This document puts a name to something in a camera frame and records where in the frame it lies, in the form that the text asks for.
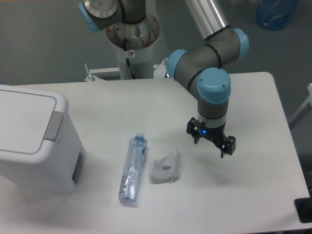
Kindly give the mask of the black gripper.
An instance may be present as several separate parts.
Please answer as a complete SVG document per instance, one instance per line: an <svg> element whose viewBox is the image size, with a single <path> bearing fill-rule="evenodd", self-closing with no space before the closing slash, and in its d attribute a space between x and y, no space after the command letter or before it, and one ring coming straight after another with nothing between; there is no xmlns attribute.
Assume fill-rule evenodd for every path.
<svg viewBox="0 0 312 234"><path fill-rule="evenodd" d="M198 120L192 117L187 123L186 133L194 139L194 144L197 144L201 137L216 144L221 151L220 157L232 155L236 150L236 138L234 136L225 136L224 129L226 123L216 128L208 128L204 122L199 123Z"/></svg>

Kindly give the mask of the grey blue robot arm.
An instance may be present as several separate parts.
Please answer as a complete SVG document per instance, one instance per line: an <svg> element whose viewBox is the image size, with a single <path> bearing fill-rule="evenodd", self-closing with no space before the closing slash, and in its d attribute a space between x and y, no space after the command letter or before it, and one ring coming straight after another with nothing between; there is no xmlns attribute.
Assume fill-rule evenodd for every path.
<svg viewBox="0 0 312 234"><path fill-rule="evenodd" d="M231 78L223 66L244 56L249 39L233 29L215 0L188 0L204 46L190 53L172 52L166 60L167 73L196 100L198 116L190 119L186 132L195 142L212 142L222 155L232 155L236 139L224 133ZM117 50L121 79L154 76L153 46L160 35L157 19L146 10L144 0L83 0L78 4L92 31L106 31Z"/></svg>

